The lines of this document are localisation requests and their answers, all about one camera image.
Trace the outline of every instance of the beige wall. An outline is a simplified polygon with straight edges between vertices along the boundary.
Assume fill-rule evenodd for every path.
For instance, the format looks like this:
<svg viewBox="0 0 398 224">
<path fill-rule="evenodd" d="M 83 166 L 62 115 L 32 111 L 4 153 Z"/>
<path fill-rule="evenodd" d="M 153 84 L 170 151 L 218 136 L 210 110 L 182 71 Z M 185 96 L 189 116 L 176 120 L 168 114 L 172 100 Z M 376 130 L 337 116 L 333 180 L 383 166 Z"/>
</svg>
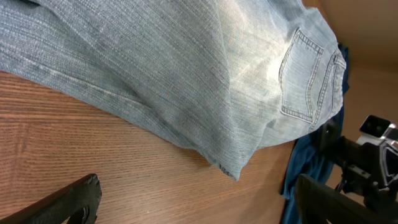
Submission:
<svg viewBox="0 0 398 224">
<path fill-rule="evenodd" d="M 348 83 L 344 136 L 356 141 L 360 135 L 358 129 L 369 114 L 398 124 L 398 72 L 354 65 Z"/>
<path fill-rule="evenodd" d="M 338 40 L 351 51 L 353 65 L 398 70 L 398 1 L 303 0 L 319 8 Z"/>
</svg>

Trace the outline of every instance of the denim fabric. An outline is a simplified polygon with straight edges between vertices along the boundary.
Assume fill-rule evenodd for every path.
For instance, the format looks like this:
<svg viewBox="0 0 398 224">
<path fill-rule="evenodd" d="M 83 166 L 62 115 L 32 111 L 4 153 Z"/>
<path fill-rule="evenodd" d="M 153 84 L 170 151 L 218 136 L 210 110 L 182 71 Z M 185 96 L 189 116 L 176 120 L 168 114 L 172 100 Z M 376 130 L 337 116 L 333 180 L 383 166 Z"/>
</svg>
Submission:
<svg viewBox="0 0 398 224">
<path fill-rule="evenodd" d="M 341 44 L 338 47 L 346 62 L 346 70 L 343 76 L 343 94 L 345 94 L 349 89 L 349 50 Z M 339 134 L 337 135 L 337 138 L 339 138 L 341 136 L 341 128 L 343 127 L 344 105 L 331 119 L 340 127 Z M 329 179 L 334 163 L 319 153 L 317 141 L 321 133 L 322 127 L 311 134 L 299 138 L 295 143 L 287 166 L 285 180 L 279 192 L 286 198 L 284 213 L 280 224 L 302 223 L 294 198 L 296 181 L 300 174 L 307 174 L 321 184 L 325 184 Z"/>
<path fill-rule="evenodd" d="M 2 0 L 0 58 L 236 180 L 256 149 L 316 130 L 343 101 L 336 37 L 299 0 Z"/>
</svg>

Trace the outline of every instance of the black object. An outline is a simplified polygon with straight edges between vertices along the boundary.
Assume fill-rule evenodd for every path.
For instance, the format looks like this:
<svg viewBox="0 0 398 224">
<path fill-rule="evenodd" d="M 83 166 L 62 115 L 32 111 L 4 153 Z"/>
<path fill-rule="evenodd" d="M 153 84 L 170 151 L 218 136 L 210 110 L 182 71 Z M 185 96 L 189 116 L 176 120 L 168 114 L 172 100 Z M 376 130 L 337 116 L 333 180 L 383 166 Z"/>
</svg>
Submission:
<svg viewBox="0 0 398 224">
<path fill-rule="evenodd" d="M 391 122 L 389 120 L 378 118 L 374 115 L 369 115 L 359 130 L 363 133 L 381 138 L 381 136 L 383 136 L 383 134 L 387 131 L 390 124 Z"/>
<path fill-rule="evenodd" d="M 96 220 L 102 191 L 96 174 L 89 174 L 38 202 L 14 213 L 0 224 L 91 224 Z"/>
<path fill-rule="evenodd" d="M 395 223 L 305 174 L 297 179 L 295 199 L 303 224 Z"/>
<path fill-rule="evenodd" d="M 362 145 L 345 137 L 335 139 L 341 127 L 333 121 L 323 125 L 318 151 L 343 170 L 335 191 L 301 175 L 295 198 L 304 224 L 398 223 L 398 150 L 394 146 L 395 125 L 369 116 L 360 131 Z M 364 197 L 363 207 L 341 195 L 356 193 Z"/>
</svg>

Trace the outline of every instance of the seam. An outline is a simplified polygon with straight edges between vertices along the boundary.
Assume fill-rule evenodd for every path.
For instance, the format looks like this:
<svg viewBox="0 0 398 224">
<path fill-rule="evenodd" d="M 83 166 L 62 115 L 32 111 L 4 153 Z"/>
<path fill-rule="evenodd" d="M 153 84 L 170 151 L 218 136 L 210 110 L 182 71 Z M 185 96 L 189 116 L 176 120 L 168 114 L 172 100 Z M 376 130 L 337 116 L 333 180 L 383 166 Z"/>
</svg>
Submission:
<svg viewBox="0 0 398 224">
<path fill-rule="evenodd" d="M 283 76 L 284 68 L 285 68 L 285 65 L 286 65 L 286 61 L 290 57 L 290 53 L 292 51 L 293 46 L 299 40 L 301 40 L 304 44 L 309 46 L 317 54 L 317 57 L 315 59 L 314 67 L 312 68 L 311 77 L 309 79 L 309 82 L 307 83 L 306 96 L 305 96 L 305 101 L 307 103 L 307 109 L 308 109 L 309 115 L 300 113 L 300 112 L 292 110 L 292 109 L 288 109 L 288 107 L 284 106 L 284 100 L 283 100 L 284 99 L 284 91 L 283 91 L 283 88 L 282 88 L 282 76 Z M 279 68 L 279 86 L 280 86 L 280 90 L 282 92 L 282 106 L 281 106 L 280 111 L 283 114 L 292 116 L 294 118 L 301 119 L 301 120 L 303 120 L 305 122 L 308 122 L 308 123 L 312 122 L 312 120 L 313 120 L 313 110 L 312 110 L 312 103 L 311 103 L 311 89 L 312 89 L 312 85 L 313 85 L 313 82 L 315 80 L 316 74 L 318 72 L 319 63 L 320 63 L 320 59 L 321 59 L 322 55 L 323 55 L 323 48 L 320 47 L 318 44 L 316 44 L 313 40 L 309 39 L 300 30 L 300 28 L 298 28 L 296 30 L 296 32 L 295 32 L 295 35 L 294 35 L 293 40 L 291 42 L 291 45 L 287 49 L 285 57 L 282 60 L 282 64 L 281 64 L 281 66 Z"/>
<path fill-rule="evenodd" d="M 346 68 L 346 62 L 341 56 L 336 55 L 334 61 L 336 64 L 341 65 L 344 69 Z"/>
<path fill-rule="evenodd" d="M 74 53 L 71 52 L 71 51 L 66 51 L 66 50 L 65 50 L 64 48 L 62 48 L 62 47 L 59 48 L 58 46 L 53 45 L 53 43 L 48 42 L 48 41 L 46 41 L 45 39 L 40 39 L 39 36 L 37 36 L 36 34 L 33 34 L 33 33 L 31 33 L 31 32 L 28 32 L 27 30 L 25 30 L 25 29 L 23 29 L 23 28 L 16 27 L 16 26 L 14 26 L 14 25 L 12 25 L 12 24 L 7 24 L 7 23 L 5 23 L 5 22 L 0 22 L 0 24 L 1 24 L 1 23 L 5 24 L 5 25 L 7 25 L 7 26 L 10 26 L 10 27 L 12 27 L 12 28 L 15 28 L 15 29 L 19 29 L 19 30 L 25 32 L 25 34 L 21 34 L 21 32 L 14 32 L 14 31 L 11 30 L 11 29 L 5 29 L 5 28 L 2 28 L 2 27 L 0 27 L 0 30 L 6 31 L 6 32 L 10 32 L 10 33 L 12 33 L 12 34 L 14 34 L 14 35 L 16 35 L 16 36 L 18 36 L 18 37 L 20 37 L 20 38 L 26 38 L 26 37 L 27 37 L 27 39 L 33 39 L 33 40 L 36 40 L 36 41 L 40 41 L 40 42 L 46 44 L 46 45 L 49 46 L 49 47 L 53 47 L 54 49 L 56 49 L 57 51 L 63 53 L 64 55 L 72 56 L 73 58 L 77 58 L 78 60 L 81 60 L 83 63 L 87 63 L 87 64 L 89 64 L 89 65 L 95 65 L 94 62 L 92 62 L 92 61 L 90 61 L 90 60 L 87 60 L 86 58 L 84 58 L 84 57 L 82 57 L 82 56 L 80 56 L 80 55 L 78 55 L 78 54 L 74 54 Z"/>
<path fill-rule="evenodd" d="M 51 71 L 55 71 L 55 72 L 57 72 L 57 73 L 63 75 L 64 77 L 67 77 L 67 78 L 73 80 L 74 82 L 83 82 L 83 83 L 86 83 L 86 84 L 89 85 L 90 87 L 95 88 L 95 89 L 97 89 L 97 90 L 100 90 L 100 91 L 102 91 L 103 93 L 105 93 L 105 94 L 107 94 L 107 95 L 117 96 L 118 98 L 120 97 L 120 98 L 122 98 L 122 99 L 124 99 L 124 100 L 128 100 L 128 101 L 130 101 L 130 102 L 132 102 L 132 103 L 134 103 L 134 104 L 138 104 L 138 105 L 141 105 L 141 106 L 143 106 L 143 107 L 145 107 L 145 108 L 148 108 L 149 110 L 151 109 L 149 106 L 144 105 L 144 104 L 142 104 L 142 103 L 140 103 L 140 102 L 137 102 L 137 101 L 135 101 L 135 100 L 132 100 L 132 99 L 127 98 L 127 97 L 125 97 L 125 96 L 122 96 L 122 95 L 120 95 L 120 94 L 114 93 L 114 92 L 112 92 L 112 91 L 105 90 L 104 88 L 102 88 L 102 87 L 100 87 L 100 86 L 98 86 L 98 85 L 94 85 L 94 84 L 92 84 L 92 83 L 90 83 L 90 82 L 87 82 L 87 81 L 81 80 L 81 79 L 79 79 L 79 78 L 76 78 L 76 77 L 67 75 L 67 74 L 65 74 L 63 71 L 58 71 L 58 70 L 56 70 L 56 69 L 54 69 L 54 68 L 52 68 L 52 67 L 48 67 L 47 65 L 44 65 L 44 64 L 42 64 L 42 63 L 39 63 L 39 62 L 30 60 L 30 59 L 28 59 L 28 58 L 25 58 L 25 57 L 23 57 L 21 54 L 16 54 L 16 52 L 15 52 L 15 47 L 14 47 L 14 46 L 7 45 L 7 44 L 5 44 L 5 45 L 9 47 L 8 50 L 11 51 L 11 49 L 12 49 L 12 51 L 14 51 L 14 54 L 13 54 L 13 55 L 19 55 L 19 56 L 18 56 L 19 58 L 21 58 L 21 59 L 23 59 L 23 60 L 25 60 L 25 61 L 31 63 L 32 65 L 40 66 L 40 67 L 45 67 L 46 69 L 51 70 Z M 3 53 L 4 53 L 4 56 L 7 57 L 7 58 L 9 58 L 9 59 L 11 59 L 11 60 L 17 59 L 17 57 L 12 57 L 11 54 L 6 53 L 6 49 L 3 48 L 3 47 L 1 47 L 1 46 L 0 46 L 0 52 L 3 52 Z"/>
<path fill-rule="evenodd" d="M 53 37 L 54 37 L 53 33 L 57 33 L 57 34 L 63 35 L 63 33 L 60 32 L 60 30 L 62 30 L 63 27 L 52 27 L 52 26 L 49 26 L 47 23 L 43 23 L 42 21 L 40 21 L 40 20 L 38 20 L 38 19 L 36 19 L 34 17 L 27 17 L 25 14 L 22 14 L 22 13 L 20 13 L 18 11 L 6 9 L 4 7 L 1 7 L 1 6 L 0 6 L 0 9 L 4 10 L 4 14 L 7 16 L 7 17 L 5 17 L 6 19 L 14 19 L 16 22 L 23 22 L 25 24 L 30 24 L 31 26 L 34 26 L 35 24 L 40 25 L 40 26 L 44 26 L 44 27 L 50 29 L 51 31 L 53 31 L 53 32 L 45 32 L 46 34 L 51 35 Z"/>
<path fill-rule="evenodd" d="M 330 116 L 334 110 L 335 107 L 335 86 L 336 86 L 336 73 L 337 73 L 337 68 L 335 68 L 335 72 L 333 74 L 333 91 L 331 92 L 331 109 L 330 113 L 328 115 L 328 119 L 330 119 Z"/>
<path fill-rule="evenodd" d="M 72 56 L 72 58 L 77 58 L 78 60 L 80 60 L 81 63 L 87 63 L 88 65 L 96 66 L 95 64 L 91 63 L 91 61 L 87 61 L 84 57 L 81 57 L 81 56 L 79 56 L 78 54 L 71 54 L 70 52 L 65 51 L 64 48 L 62 48 L 62 47 L 61 47 L 61 48 L 58 48 L 56 45 L 53 45 L 51 42 L 47 42 L 46 40 L 43 40 L 43 39 L 38 39 L 38 38 L 35 36 L 35 34 L 30 33 L 30 32 L 27 32 L 25 29 L 22 29 L 22 31 L 26 32 L 25 34 L 21 34 L 21 33 L 18 33 L 18 32 L 14 32 L 13 30 L 9 30 L 9 29 L 3 29 L 2 27 L 0 27 L 0 30 L 4 30 L 4 31 L 7 31 L 7 32 L 10 32 L 10 33 L 12 33 L 12 34 L 18 36 L 18 37 L 21 38 L 21 39 L 25 39 L 25 38 L 26 38 L 27 40 L 29 40 L 29 39 L 34 39 L 34 40 L 37 40 L 37 41 L 41 41 L 42 43 L 44 43 L 44 44 L 47 45 L 48 47 L 53 47 L 54 49 L 56 49 L 57 51 L 63 53 L 64 55 L 69 55 L 69 56 Z M 4 43 L 4 42 L 0 42 L 0 43 L 4 44 L 4 45 L 6 45 L 6 46 L 9 46 L 10 48 L 14 48 L 13 46 L 11 46 L 11 45 L 9 45 L 9 44 L 6 44 L 6 43 Z M 23 53 L 23 54 L 25 54 L 25 55 L 29 55 L 29 54 L 30 54 L 30 52 L 26 51 L 25 49 L 19 49 L 19 52 L 20 52 L 20 53 Z M 48 59 L 49 59 L 49 56 L 48 56 L 48 55 L 43 55 L 42 58 L 48 60 Z M 67 70 L 65 70 L 65 69 L 57 70 L 57 69 L 55 69 L 53 66 L 51 67 L 51 66 L 49 66 L 49 65 L 44 65 L 44 64 L 42 64 L 42 63 L 39 63 L 39 64 L 41 64 L 41 65 L 43 65 L 43 66 L 46 66 L 46 67 L 48 67 L 49 69 L 55 70 L 55 71 L 57 71 L 57 72 L 59 72 L 59 73 L 64 73 L 65 75 L 67 75 L 67 73 L 70 73 L 70 74 L 74 75 L 74 76 L 69 75 L 70 77 L 79 79 L 79 80 L 81 80 L 81 81 L 83 81 L 83 82 L 90 83 L 90 82 L 88 82 L 88 81 L 84 81 L 84 80 L 82 80 L 82 79 L 80 79 L 80 78 L 77 77 L 77 76 L 79 76 L 79 75 L 81 75 L 81 74 L 78 74 L 78 73 L 75 73 L 75 72 L 72 72 L 72 71 L 67 71 Z M 130 98 L 126 97 L 126 96 L 120 95 L 119 93 L 113 92 L 112 89 L 105 89 L 105 88 L 100 87 L 100 86 L 97 86 L 97 87 L 103 89 L 104 91 L 109 91 L 109 92 L 111 92 L 111 93 L 113 93 L 113 94 L 117 94 L 118 96 L 124 97 L 124 98 L 126 98 L 126 99 L 130 99 Z"/>
<path fill-rule="evenodd" d="M 44 27 L 50 29 L 51 31 L 54 31 L 54 33 L 62 34 L 62 33 L 60 33 L 57 29 L 55 29 L 54 27 L 48 26 L 47 24 L 42 23 L 41 21 L 38 21 L 37 19 L 34 19 L 34 18 L 32 18 L 32 19 L 26 19 L 26 18 L 25 18 L 25 15 L 23 15 L 23 14 L 17 12 L 17 11 L 11 11 L 11 12 L 12 12 L 12 13 L 10 13 L 8 10 L 4 10 L 4 14 L 7 15 L 7 18 L 8 18 L 8 19 L 13 19 L 13 20 L 15 20 L 16 22 L 23 22 L 23 23 L 25 23 L 25 24 L 30 24 L 30 25 L 38 24 L 38 25 L 40 25 L 40 26 L 44 26 Z M 16 27 L 14 24 L 9 24 L 9 23 L 7 23 L 7 22 L 2 22 L 2 23 L 5 24 L 5 25 L 7 25 L 7 26 L 9 26 L 9 27 L 15 28 L 16 30 L 22 30 L 22 31 L 25 32 L 25 34 L 21 34 L 20 32 L 13 32 L 13 31 L 10 30 L 10 29 L 1 28 L 1 29 L 3 29 L 4 31 L 13 32 L 15 35 L 19 35 L 19 36 L 21 36 L 21 37 L 23 37 L 23 36 L 28 36 L 28 37 L 30 37 L 30 38 L 32 38 L 32 39 L 39 40 L 39 41 L 41 41 L 41 42 L 43 42 L 43 43 L 46 43 L 47 45 L 49 45 L 49 46 L 51 46 L 51 47 L 53 47 L 53 48 L 55 48 L 55 49 L 57 49 L 57 50 L 59 50 L 60 52 L 63 52 L 63 53 L 68 54 L 68 55 L 72 55 L 72 56 L 74 56 L 74 57 L 76 57 L 76 58 L 79 58 L 81 61 L 88 62 L 88 63 L 91 64 L 91 65 L 95 65 L 94 61 L 89 60 L 89 59 L 87 59 L 87 58 L 85 58 L 85 57 L 81 57 L 81 56 L 79 56 L 78 54 L 74 54 L 74 53 L 71 52 L 71 51 L 69 51 L 69 52 L 68 52 L 68 51 L 65 51 L 63 48 L 59 48 L 59 47 L 57 47 L 56 45 L 53 45 L 51 42 L 47 42 L 45 39 L 40 39 L 39 36 L 38 36 L 36 33 L 30 32 L 30 31 L 28 31 L 28 30 L 25 29 L 25 28 Z M 46 29 L 41 30 L 41 32 L 44 32 L 44 33 L 45 33 L 46 35 L 48 35 L 48 36 L 55 37 L 55 36 L 53 35 L 52 32 L 47 32 Z"/>
<path fill-rule="evenodd" d="M 318 99 L 318 103 L 317 103 L 317 112 L 315 113 L 315 119 L 314 119 L 312 125 L 310 126 L 310 129 L 309 129 L 310 132 L 313 131 L 315 125 L 318 123 L 318 120 L 319 120 L 319 115 L 320 115 L 322 104 L 323 104 L 323 98 L 325 97 L 327 83 L 328 83 L 328 80 L 329 80 L 331 69 L 334 66 L 333 62 L 334 62 L 334 57 L 335 57 L 335 55 L 337 53 L 337 50 L 338 49 L 335 50 L 335 52 L 332 55 L 332 58 L 329 60 L 329 63 L 328 63 L 328 68 L 326 70 L 325 78 L 323 79 L 321 93 L 320 93 L 320 96 L 319 96 L 319 99 Z"/>
<path fill-rule="evenodd" d="M 345 68 L 337 66 L 335 71 L 335 81 L 333 83 L 333 110 L 332 114 L 336 114 L 340 110 L 338 106 L 342 106 L 344 99 L 343 99 L 343 76 L 344 76 Z"/>
</svg>

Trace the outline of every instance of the back pocket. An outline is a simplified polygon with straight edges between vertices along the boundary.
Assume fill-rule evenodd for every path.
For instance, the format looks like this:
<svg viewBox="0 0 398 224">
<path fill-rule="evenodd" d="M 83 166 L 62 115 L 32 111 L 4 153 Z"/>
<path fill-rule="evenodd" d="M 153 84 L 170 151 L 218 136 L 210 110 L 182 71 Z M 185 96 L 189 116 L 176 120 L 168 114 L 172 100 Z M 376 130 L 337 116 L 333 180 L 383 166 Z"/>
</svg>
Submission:
<svg viewBox="0 0 398 224">
<path fill-rule="evenodd" d="M 312 122 L 310 90 L 322 53 L 319 45 L 296 31 L 279 70 L 283 114 Z"/>
</svg>

